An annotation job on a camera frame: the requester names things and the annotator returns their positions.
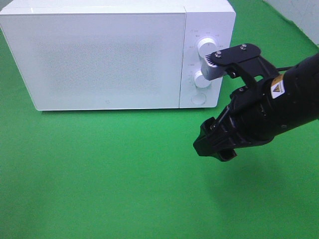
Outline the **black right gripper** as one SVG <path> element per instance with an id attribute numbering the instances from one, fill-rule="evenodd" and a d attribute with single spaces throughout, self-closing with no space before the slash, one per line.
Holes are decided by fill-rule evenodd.
<path id="1" fill-rule="evenodd" d="M 286 132 L 287 119 L 277 103 L 284 94 L 283 81 L 272 79 L 259 81 L 253 89 L 235 90 L 220 115 L 200 126 L 193 143 L 197 154 L 230 161 L 237 156 L 235 148 L 263 145 Z"/>

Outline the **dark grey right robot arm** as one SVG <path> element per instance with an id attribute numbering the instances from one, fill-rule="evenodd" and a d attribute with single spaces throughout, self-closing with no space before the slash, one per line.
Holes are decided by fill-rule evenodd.
<path id="1" fill-rule="evenodd" d="M 218 118 L 207 119 L 193 143 L 199 156 L 229 161 L 235 149 L 260 146 L 275 136 L 319 118 L 319 56 L 306 58 L 284 74 L 264 78 L 255 88 L 236 89 Z"/>

